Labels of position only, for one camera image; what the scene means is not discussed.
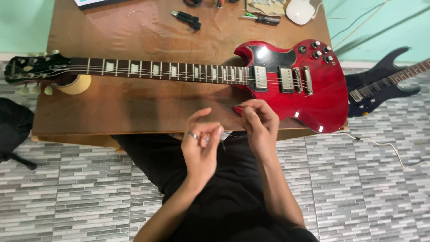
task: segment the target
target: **black electric guitar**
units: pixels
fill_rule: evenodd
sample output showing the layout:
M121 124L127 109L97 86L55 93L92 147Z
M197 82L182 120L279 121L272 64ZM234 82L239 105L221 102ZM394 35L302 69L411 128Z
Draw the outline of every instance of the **black electric guitar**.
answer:
M397 84L410 77L430 70L430 59L409 67L398 67L394 59L408 51L408 47L394 50L372 69L345 75L348 86L348 117L364 116L391 98L417 94L421 88L402 88Z

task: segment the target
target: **fretboard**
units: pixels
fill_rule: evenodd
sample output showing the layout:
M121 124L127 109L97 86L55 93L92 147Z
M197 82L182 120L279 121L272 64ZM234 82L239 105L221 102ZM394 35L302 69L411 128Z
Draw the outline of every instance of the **fretboard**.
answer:
M202 65L117 59L72 58L70 73L123 78L162 79L248 85L249 69L239 66Z
M408 68L389 76L388 79L390 79L394 84L397 84L428 70L430 70L430 59L411 65Z

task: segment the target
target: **ring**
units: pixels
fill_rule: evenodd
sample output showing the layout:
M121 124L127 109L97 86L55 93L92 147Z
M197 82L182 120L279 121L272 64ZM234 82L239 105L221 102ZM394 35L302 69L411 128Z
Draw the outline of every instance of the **ring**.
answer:
M189 134L191 137L193 137L193 138L197 139L197 135L195 135L193 132L188 131L188 134Z

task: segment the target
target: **white mouse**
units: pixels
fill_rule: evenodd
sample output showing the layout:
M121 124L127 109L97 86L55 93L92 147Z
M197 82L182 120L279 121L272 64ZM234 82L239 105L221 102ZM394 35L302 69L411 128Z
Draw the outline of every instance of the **white mouse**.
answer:
M309 4L310 0L291 0L285 9L287 17L298 25L305 25L313 17L315 8Z

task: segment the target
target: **guitar headstock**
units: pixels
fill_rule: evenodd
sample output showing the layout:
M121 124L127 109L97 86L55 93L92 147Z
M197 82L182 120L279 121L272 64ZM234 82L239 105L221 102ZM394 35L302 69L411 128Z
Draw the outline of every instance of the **guitar headstock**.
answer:
M54 50L51 55L16 56L6 66L4 76L6 82L13 85L30 83L56 83L58 76L69 72L69 58Z

